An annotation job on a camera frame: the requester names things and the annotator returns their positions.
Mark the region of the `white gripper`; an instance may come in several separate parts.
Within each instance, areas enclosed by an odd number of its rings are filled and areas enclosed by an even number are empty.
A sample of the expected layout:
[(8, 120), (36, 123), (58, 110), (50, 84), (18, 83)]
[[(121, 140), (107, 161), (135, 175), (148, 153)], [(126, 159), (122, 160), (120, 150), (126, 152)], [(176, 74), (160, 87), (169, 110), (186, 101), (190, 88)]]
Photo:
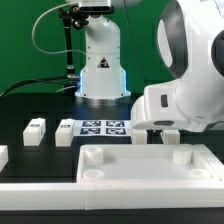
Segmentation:
[(131, 109), (131, 127), (136, 130), (183, 130), (187, 119), (174, 101), (176, 83), (149, 85)]

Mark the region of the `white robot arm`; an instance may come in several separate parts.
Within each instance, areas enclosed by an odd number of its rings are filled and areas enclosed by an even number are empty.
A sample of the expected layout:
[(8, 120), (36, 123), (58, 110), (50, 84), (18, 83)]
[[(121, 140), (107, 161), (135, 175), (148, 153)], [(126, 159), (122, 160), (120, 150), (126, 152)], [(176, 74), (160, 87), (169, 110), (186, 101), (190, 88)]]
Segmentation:
[[(120, 30), (105, 15), (141, 1), (66, 0), (74, 25), (86, 35), (79, 100), (99, 104), (130, 95), (120, 66)], [(224, 0), (170, 0), (156, 42), (175, 79), (145, 87), (132, 107), (131, 126), (202, 132), (224, 121)]]

